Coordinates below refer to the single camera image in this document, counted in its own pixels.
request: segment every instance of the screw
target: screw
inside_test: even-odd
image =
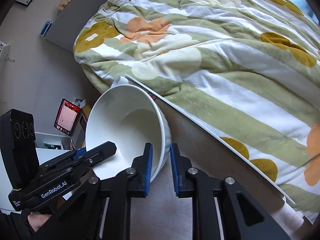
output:
[[[235,179],[234,179],[234,178],[232,178],[232,177],[227,177],[227,178],[225,179],[225,181],[226,181],[226,183],[228,183],[228,184],[232,185],[232,184],[234,184]]]
[[[130,168],[127,168],[127,169],[125,170],[125,172],[132,175],[132,174],[136,173],[136,169],[130,167]]]
[[[190,173],[190,174],[196,174],[197,172],[198,172],[198,170],[196,169],[196,168],[189,168],[188,169],[188,172]]]
[[[96,184],[99,179],[97,177],[91,177],[90,179],[88,179],[88,181],[90,184]]]

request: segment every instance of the white wall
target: white wall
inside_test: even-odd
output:
[[[0,41],[11,44],[0,74],[0,115],[11,108],[33,114],[35,130],[62,134],[53,127],[62,98],[95,102],[98,91],[84,75],[73,54],[42,39],[47,20],[57,17],[60,0],[33,0],[28,7],[14,4],[0,26]]]

